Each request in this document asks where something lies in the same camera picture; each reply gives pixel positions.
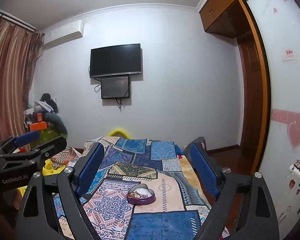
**white appliance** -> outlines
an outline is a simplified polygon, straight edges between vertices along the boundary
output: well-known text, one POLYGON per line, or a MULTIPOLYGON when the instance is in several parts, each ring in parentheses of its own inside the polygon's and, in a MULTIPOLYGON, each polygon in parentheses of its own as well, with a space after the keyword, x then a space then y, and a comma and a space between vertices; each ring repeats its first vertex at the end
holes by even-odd
POLYGON ((83 37, 84 22, 75 21, 45 32, 44 49, 51 49, 68 41, 83 37))
POLYGON ((277 206, 280 239, 283 239, 300 218, 300 171, 290 166, 285 189, 277 206))

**white cloth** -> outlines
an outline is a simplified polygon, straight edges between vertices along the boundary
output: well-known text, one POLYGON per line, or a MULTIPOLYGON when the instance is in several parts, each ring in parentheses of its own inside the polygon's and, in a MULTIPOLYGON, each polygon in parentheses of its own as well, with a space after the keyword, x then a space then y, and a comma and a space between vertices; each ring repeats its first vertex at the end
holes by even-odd
POLYGON ((43 110, 46 110, 48 113, 53 112, 53 108, 47 104, 46 101, 34 101, 35 106, 41 106, 43 110))
POLYGON ((34 108, 33 107, 26 110, 26 114, 27 115, 28 114, 33 114, 33 112, 34 112, 34 108))
POLYGON ((34 105, 34 106, 33 106, 33 109, 34 109, 34 111, 33 111, 34 113, 43 111, 43 108, 42 108, 39 104, 34 105))

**wooden baseboard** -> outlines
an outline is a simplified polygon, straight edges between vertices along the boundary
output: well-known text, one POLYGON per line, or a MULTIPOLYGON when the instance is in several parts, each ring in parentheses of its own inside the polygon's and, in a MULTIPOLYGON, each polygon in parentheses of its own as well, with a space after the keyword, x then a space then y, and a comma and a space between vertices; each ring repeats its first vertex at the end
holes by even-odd
POLYGON ((227 147, 223 147, 223 148, 207 150, 207 154, 211 155, 211 154, 214 154, 214 153, 225 152, 225 151, 229 151, 229 150, 233 150, 233 149, 239 149, 239 148, 240 148, 240 146, 236 144, 236 145, 231 145, 231 146, 227 146, 227 147))
POLYGON ((83 149, 82 148, 75 148, 79 153, 83 153, 83 149))

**yellow cloth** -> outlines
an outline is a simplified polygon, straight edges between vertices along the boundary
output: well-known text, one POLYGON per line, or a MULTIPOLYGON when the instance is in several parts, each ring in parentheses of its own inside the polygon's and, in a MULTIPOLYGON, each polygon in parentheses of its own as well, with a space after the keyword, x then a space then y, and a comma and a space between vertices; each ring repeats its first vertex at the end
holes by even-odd
MULTIPOLYGON (((57 168, 55 170, 55 169, 53 169, 52 161, 50 159, 48 159, 48 160, 46 160, 46 165, 42 169, 42 174, 44 176, 52 175, 52 174, 57 174, 57 173, 60 173, 65 167, 66 166, 63 165, 62 167, 57 168)), ((24 193, 26 191, 26 188, 27 188, 27 186, 18 188, 20 190, 22 196, 24 195, 24 193)))

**white wall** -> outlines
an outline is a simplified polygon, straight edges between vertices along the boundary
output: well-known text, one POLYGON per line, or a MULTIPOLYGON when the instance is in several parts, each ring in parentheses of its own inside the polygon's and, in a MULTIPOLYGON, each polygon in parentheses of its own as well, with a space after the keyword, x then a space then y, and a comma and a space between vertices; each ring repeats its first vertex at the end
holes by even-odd
POLYGON ((234 41, 205 33, 200 15, 186 10, 124 9, 84 21, 83 38, 47 50, 34 77, 36 98, 57 98, 70 146, 83 147, 116 127, 133 138, 180 147, 198 136, 205 136, 208 149, 237 144, 241 106, 234 41), (101 100, 94 91, 90 50, 129 43, 141 43, 143 74, 131 76, 132 96, 120 113, 115 101, 101 100))
POLYGON ((240 85, 240 122, 239 122, 239 131, 238 131, 238 141, 237 144, 241 144, 241 137, 242 137, 242 129, 243 129, 243 115, 244 115, 244 83, 243 83, 243 70, 242 70, 242 63, 241 63, 241 56, 240 50, 235 39, 235 55, 237 59, 237 66, 238 66, 238 74, 239 74, 239 85, 240 85))
POLYGON ((34 85, 34 80, 32 81, 32 85, 29 91, 29 105, 33 106, 35 100, 39 100, 40 98, 35 98, 35 85, 34 85))
MULTIPOLYGON (((269 62, 272 109, 300 113, 300 9, 293 0, 248 0, 258 23, 269 62), (283 61, 282 54, 291 49, 294 60, 283 61)), ((270 190, 277 216, 282 193, 288 184, 289 166, 300 159, 300 145, 293 147, 287 123, 272 120, 260 167, 270 190)))

